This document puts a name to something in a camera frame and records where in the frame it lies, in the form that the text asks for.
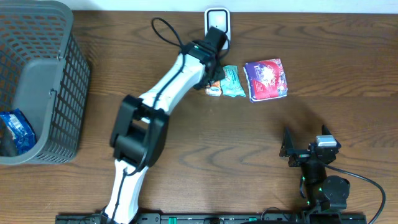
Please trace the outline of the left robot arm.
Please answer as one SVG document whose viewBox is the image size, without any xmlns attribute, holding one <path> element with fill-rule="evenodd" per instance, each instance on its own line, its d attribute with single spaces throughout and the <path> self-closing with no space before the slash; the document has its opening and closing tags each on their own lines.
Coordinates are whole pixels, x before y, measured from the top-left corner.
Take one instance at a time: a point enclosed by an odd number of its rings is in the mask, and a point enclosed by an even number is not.
<svg viewBox="0 0 398 224">
<path fill-rule="evenodd" d="M 171 112 L 190 89 L 200 90 L 219 79 L 221 51 L 228 51 L 228 44 L 194 40 L 181 46 L 158 83 L 137 98 L 123 99 L 110 139 L 115 178 L 104 210 L 108 223 L 130 223 L 136 217 L 146 172 L 164 150 Z"/>
</svg>

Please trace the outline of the blue snack bar wrapper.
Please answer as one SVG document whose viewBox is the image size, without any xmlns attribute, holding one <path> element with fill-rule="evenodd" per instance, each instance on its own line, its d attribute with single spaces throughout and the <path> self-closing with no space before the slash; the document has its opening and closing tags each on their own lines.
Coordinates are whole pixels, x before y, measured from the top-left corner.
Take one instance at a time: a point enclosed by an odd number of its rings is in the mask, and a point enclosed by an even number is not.
<svg viewBox="0 0 398 224">
<path fill-rule="evenodd" d="M 18 156 L 28 152 L 35 146 L 37 143 L 35 132 L 19 108 L 1 112 L 1 119 L 11 132 Z"/>
</svg>

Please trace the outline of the teal wet wipes packet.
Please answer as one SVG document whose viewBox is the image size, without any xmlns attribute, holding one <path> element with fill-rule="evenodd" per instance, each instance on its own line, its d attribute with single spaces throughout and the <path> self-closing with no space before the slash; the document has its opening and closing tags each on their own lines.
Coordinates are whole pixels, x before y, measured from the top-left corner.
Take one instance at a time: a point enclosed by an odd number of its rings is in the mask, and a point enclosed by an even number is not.
<svg viewBox="0 0 398 224">
<path fill-rule="evenodd" d="M 220 81 L 221 90 L 225 96 L 242 96 L 246 94 L 241 86 L 236 65 L 226 65 L 223 67 L 225 78 Z"/>
</svg>

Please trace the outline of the red purple snack packet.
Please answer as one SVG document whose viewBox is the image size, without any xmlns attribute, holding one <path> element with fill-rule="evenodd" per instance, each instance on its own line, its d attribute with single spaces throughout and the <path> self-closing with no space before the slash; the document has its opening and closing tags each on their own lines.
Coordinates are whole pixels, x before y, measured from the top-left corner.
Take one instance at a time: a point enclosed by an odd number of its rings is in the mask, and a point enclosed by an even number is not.
<svg viewBox="0 0 398 224">
<path fill-rule="evenodd" d="M 244 65 L 243 70 L 251 103 L 287 96 L 287 80 L 281 59 L 249 62 Z"/>
</svg>

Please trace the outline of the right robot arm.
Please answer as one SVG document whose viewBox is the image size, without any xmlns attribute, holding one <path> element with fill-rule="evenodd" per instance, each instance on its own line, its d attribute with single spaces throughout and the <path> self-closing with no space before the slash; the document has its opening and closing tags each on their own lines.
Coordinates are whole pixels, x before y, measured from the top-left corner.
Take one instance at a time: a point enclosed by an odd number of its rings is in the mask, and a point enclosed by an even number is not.
<svg viewBox="0 0 398 224">
<path fill-rule="evenodd" d="M 284 130 L 280 157 L 288 157 L 290 167 L 300 167 L 300 193 L 308 207 L 300 214 L 302 223 L 342 224 L 342 211 L 347 208 L 350 182 L 328 175 L 326 166 L 336 159 L 341 144 L 323 125 L 322 133 L 306 149 L 297 149 L 288 129 Z"/>
</svg>

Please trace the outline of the orange tissue packet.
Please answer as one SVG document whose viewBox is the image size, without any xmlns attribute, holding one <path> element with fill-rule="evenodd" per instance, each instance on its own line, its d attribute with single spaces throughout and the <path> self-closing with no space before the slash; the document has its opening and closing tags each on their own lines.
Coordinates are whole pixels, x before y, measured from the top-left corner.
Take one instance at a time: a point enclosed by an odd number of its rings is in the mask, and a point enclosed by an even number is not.
<svg viewBox="0 0 398 224">
<path fill-rule="evenodd" d="M 220 81 L 213 82 L 211 85 L 206 86 L 205 93 L 209 96 L 221 96 L 222 90 Z"/>
</svg>

